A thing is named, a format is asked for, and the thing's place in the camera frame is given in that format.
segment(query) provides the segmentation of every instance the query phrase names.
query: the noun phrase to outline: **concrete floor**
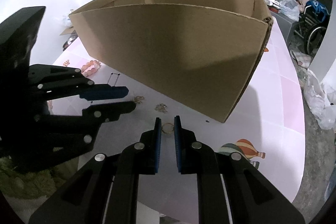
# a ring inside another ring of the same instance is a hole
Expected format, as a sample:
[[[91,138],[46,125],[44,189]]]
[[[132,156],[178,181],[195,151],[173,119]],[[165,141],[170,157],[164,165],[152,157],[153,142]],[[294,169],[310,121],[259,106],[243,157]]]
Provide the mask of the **concrete floor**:
[[[301,186],[293,205],[309,223],[324,204],[323,196],[334,168],[336,152],[334,131],[319,127],[305,100],[303,107],[306,156]]]

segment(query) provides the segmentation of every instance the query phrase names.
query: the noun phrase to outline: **gold ring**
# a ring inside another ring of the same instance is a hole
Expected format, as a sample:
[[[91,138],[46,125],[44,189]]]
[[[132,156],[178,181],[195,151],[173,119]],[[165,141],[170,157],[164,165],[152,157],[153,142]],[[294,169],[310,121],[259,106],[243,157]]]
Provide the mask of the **gold ring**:
[[[166,124],[170,124],[170,125],[173,127],[173,129],[172,129],[171,131],[169,131],[169,132],[164,131],[164,130],[163,130],[163,127],[164,127]],[[162,125],[161,130],[162,130],[162,132],[163,132],[164,134],[170,134],[170,133],[172,133],[172,132],[174,131],[174,125],[173,125],[171,122],[166,122],[166,123],[164,123],[164,124]]]

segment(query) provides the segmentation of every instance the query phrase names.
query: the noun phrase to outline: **cardboard box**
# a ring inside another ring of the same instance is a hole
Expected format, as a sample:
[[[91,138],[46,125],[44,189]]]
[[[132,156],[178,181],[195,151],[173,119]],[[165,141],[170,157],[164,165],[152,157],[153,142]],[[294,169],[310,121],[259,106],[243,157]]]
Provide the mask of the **cardboard box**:
[[[75,27],[72,26],[70,28],[66,28],[60,35],[65,35],[65,34],[72,34],[75,30]]]
[[[93,0],[70,19],[93,58],[219,122],[273,23],[264,0]]]

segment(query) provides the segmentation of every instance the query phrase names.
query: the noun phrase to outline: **pink tablecloth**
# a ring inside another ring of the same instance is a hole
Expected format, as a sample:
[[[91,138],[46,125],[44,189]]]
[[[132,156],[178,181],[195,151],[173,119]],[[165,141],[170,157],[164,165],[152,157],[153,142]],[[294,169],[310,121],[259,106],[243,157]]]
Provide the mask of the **pink tablecloth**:
[[[121,74],[109,84],[125,85],[127,97],[114,101],[141,101],[130,114],[117,122],[104,123],[92,152],[80,158],[80,165],[96,153],[113,155],[153,129],[156,117],[173,123],[180,115],[182,126],[195,132],[197,140],[220,151],[226,143],[236,144],[290,201],[300,187],[305,163],[305,122],[301,90],[285,41],[275,20],[267,45],[268,52],[258,65],[236,108],[223,124],[194,111],[167,96]],[[81,68],[91,58],[78,38],[55,61],[55,65]],[[107,83],[118,71],[102,64],[90,78]],[[78,96],[53,100],[55,114],[80,115],[90,102]],[[160,169],[155,176],[141,176],[138,201],[173,218],[198,223],[195,175],[179,175],[173,135],[162,136]]]

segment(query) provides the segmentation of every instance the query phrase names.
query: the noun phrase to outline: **white plastic bag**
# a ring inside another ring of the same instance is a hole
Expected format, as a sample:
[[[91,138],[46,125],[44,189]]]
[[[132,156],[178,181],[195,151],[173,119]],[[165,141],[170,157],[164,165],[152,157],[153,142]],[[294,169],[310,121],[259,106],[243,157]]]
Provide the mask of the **white plastic bag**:
[[[67,15],[63,15],[62,17],[55,17],[54,19],[55,19],[60,25],[63,25],[63,26],[66,27],[66,28],[71,28],[71,27],[73,27],[73,25],[72,25],[72,22],[71,22],[71,20],[70,20],[70,18],[69,18],[69,14],[67,14]]]
[[[332,129],[336,126],[336,91],[326,84],[320,84],[309,69],[307,75],[303,95],[310,111],[315,116],[320,128]]]
[[[281,0],[279,3],[280,13],[292,20],[299,21],[300,6],[295,0]]]

